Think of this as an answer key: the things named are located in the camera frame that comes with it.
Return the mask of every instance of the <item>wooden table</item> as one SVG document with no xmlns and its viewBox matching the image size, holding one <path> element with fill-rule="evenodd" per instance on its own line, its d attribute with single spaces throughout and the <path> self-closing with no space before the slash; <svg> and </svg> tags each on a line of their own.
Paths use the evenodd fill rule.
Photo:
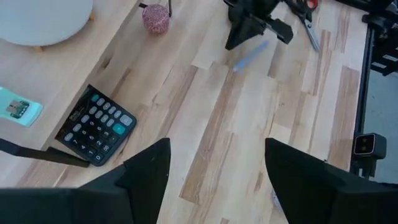
<svg viewBox="0 0 398 224">
<path fill-rule="evenodd" d="M 95 21 L 71 39 L 45 47 L 44 52 L 0 41 L 0 85 L 44 105 L 30 128 L 0 119 L 0 138 L 46 149 L 87 84 L 98 79 L 100 67 L 110 60 L 112 41 L 120 38 L 138 3 L 96 0 Z M 115 86 L 120 76 L 112 79 Z"/>
<path fill-rule="evenodd" d="M 34 161 L 18 179 L 0 175 L 0 183 L 79 186 L 167 136 L 172 164 L 161 223 L 286 223 L 271 200 L 264 139 L 348 169 L 366 39 L 363 14 L 323 0 L 313 15 L 321 43 L 316 54 L 303 25 L 281 3 L 273 17 L 293 27 L 289 45 L 266 31 L 228 52 L 222 1 L 176 2 L 167 34 L 131 32 L 140 41 L 128 48 L 139 57 L 112 98 L 138 124 L 110 161 L 88 169 Z M 134 16 L 135 30 L 143 30 L 140 16 Z M 270 42 L 265 51 L 233 73 L 233 65 L 264 40 Z"/>
</svg>

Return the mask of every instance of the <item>teal object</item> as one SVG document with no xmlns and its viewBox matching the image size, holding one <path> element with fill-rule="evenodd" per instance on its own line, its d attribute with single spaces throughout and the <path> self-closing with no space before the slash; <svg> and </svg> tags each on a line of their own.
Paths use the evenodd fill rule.
<svg viewBox="0 0 398 224">
<path fill-rule="evenodd" d="M 92 102 L 97 102 L 97 100 L 100 98 L 100 96 L 98 96 L 97 94 L 95 94 L 92 98 L 91 98 L 91 100 L 92 100 Z"/>
<path fill-rule="evenodd" d="M 0 118 L 29 127 L 39 117 L 43 106 L 0 86 Z"/>
<path fill-rule="evenodd" d="M 113 131 L 122 135 L 126 131 L 126 128 L 123 127 L 123 125 L 118 123 L 113 126 Z"/>
</svg>

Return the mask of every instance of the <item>scissors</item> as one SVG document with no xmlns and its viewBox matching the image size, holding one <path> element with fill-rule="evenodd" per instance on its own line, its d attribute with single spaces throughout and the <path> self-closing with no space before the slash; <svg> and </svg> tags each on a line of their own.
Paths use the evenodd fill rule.
<svg viewBox="0 0 398 224">
<path fill-rule="evenodd" d="M 312 12 L 318 7 L 318 0 L 285 0 L 290 10 L 300 18 L 316 52 L 320 46 L 317 35 L 312 26 Z"/>
</svg>

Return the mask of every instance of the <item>teal card holder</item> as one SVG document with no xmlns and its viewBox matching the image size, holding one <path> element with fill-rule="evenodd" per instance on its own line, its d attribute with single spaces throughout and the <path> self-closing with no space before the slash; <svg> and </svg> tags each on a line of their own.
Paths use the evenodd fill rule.
<svg viewBox="0 0 398 224">
<path fill-rule="evenodd" d="M 29 127 L 43 110 L 40 103 L 21 97 L 0 86 L 0 118 Z"/>
</svg>

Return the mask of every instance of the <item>calculator button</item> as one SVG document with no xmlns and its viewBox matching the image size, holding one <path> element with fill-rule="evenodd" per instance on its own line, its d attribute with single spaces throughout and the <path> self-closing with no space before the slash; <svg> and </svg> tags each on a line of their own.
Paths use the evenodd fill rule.
<svg viewBox="0 0 398 224">
<path fill-rule="evenodd" d="M 122 122 L 126 126 L 129 126 L 132 123 L 132 119 L 129 116 L 127 116 L 127 115 L 123 115 L 120 118 L 120 122 Z"/>
<path fill-rule="evenodd" d="M 110 126 L 112 126 L 113 123 L 114 123 L 114 119 L 110 119 L 110 120 L 106 123 L 106 125 L 107 125 L 108 127 L 110 127 Z"/>
<path fill-rule="evenodd" d="M 103 105 L 104 103 L 105 103 L 104 98 L 101 98 L 101 99 L 99 99 L 99 100 L 97 101 L 97 105 L 98 105 L 98 106 L 101 106 L 101 105 Z"/>
<path fill-rule="evenodd" d="M 89 120 L 89 118 L 90 118 L 90 116 L 88 116 L 87 114 L 86 115 L 84 115 L 82 118 L 81 118 L 81 122 L 84 124 L 84 123 L 86 123 L 88 120 Z"/>
<path fill-rule="evenodd" d="M 108 113 L 113 114 L 114 111 L 116 111 L 116 107 L 112 106 L 111 109 L 108 110 Z"/>
<path fill-rule="evenodd" d="M 110 148 L 110 146 L 108 146 L 108 145 L 104 145 L 104 146 L 101 148 L 101 150 L 102 150 L 104 153 L 109 152 L 110 149 L 111 149 L 111 148 Z"/>
<path fill-rule="evenodd" d="M 102 107 L 102 109 L 107 110 L 111 107 L 110 103 L 105 103 L 105 105 Z"/>
<path fill-rule="evenodd" d="M 88 136 L 89 141 L 94 141 L 94 139 L 95 139 L 94 136 Z"/>
<path fill-rule="evenodd" d="M 122 135 L 122 134 L 125 132 L 126 128 L 123 127 L 121 124 L 118 123 L 118 124 L 115 124 L 115 125 L 113 126 L 112 130 L 113 130 L 114 132 L 116 132 L 116 133 Z"/>
<path fill-rule="evenodd" d="M 97 150 L 95 150 L 95 149 L 89 149 L 89 150 L 87 151 L 86 155 L 87 155 L 88 157 L 93 157 L 94 154 L 96 154 L 96 153 L 97 153 Z"/>
<path fill-rule="evenodd" d="M 72 138 L 73 138 L 73 134 L 72 134 L 72 133 L 69 133 L 69 134 L 67 134 L 67 135 L 64 137 L 63 140 L 65 140 L 65 141 L 70 141 Z"/>
<path fill-rule="evenodd" d="M 99 148 L 101 148 L 101 146 L 104 144 L 104 141 L 103 140 L 101 140 L 101 139 L 99 139 L 99 140 L 97 140 L 95 143 L 94 143 L 94 147 L 96 148 L 96 149 L 99 149 Z"/>
<path fill-rule="evenodd" d="M 108 118 L 109 118 L 108 115 L 104 115 L 104 116 L 101 118 L 101 122 L 102 122 L 102 123 L 105 123 L 105 121 L 108 120 Z"/>
<path fill-rule="evenodd" d="M 119 139 L 119 138 L 118 138 L 117 136 L 112 136 L 112 137 L 110 137 L 109 142 L 110 142 L 111 144 L 113 144 L 113 143 L 117 142 L 118 139 Z"/>
<path fill-rule="evenodd" d="M 102 132 L 102 137 L 104 137 L 105 139 L 109 138 L 111 134 L 107 131 Z"/>
<path fill-rule="evenodd" d="M 92 102 L 96 102 L 99 98 L 100 98 L 100 96 L 95 94 L 93 97 L 91 97 L 91 100 L 92 100 Z"/>
<path fill-rule="evenodd" d="M 97 111 L 97 107 L 93 106 L 92 108 L 90 108 L 90 110 L 88 111 L 89 114 L 94 114 Z"/>
<path fill-rule="evenodd" d="M 95 114 L 95 118 L 100 118 L 101 116 L 102 116 L 102 114 L 104 114 L 102 111 L 98 111 L 96 114 Z"/>
<path fill-rule="evenodd" d="M 76 147 L 79 145 L 79 143 L 77 142 L 76 139 L 73 139 L 73 140 L 72 140 L 72 144 L 73 144 L 74 146 L 76 146 Z"/>
<path fill-rule="evenodd" d="M 86 151 L 86 149 L 87 149 L 87 146 L 80 144 L 80 146 L 79 146 L 80 151 L 84 152 L 84 151 Z"/>
<path fill-rule="evenodd" d="M 74 132 L 78 132 L 81 128 L 81 124 L 76 124 L 75 127 L 73 127 Z"/>
<path fill-rule="evenodd" d="M 98 153 L 97 155 L 95 155 L 94 159 L 95 159 L 95 161 L 97 161 L 97 162 L 101 162 L 101 160 L 102 160 L 103 157 L 104 157 L 104 156 L 103 156 L 102 154 Z"/>
<path fill-rule="evenodd" d="M 120 117 L 120 115 L 122 115 L 122 111 L 117 111 L 113 116 L 115 118 L 118 118 L 118 117 Z"/>
</svg>

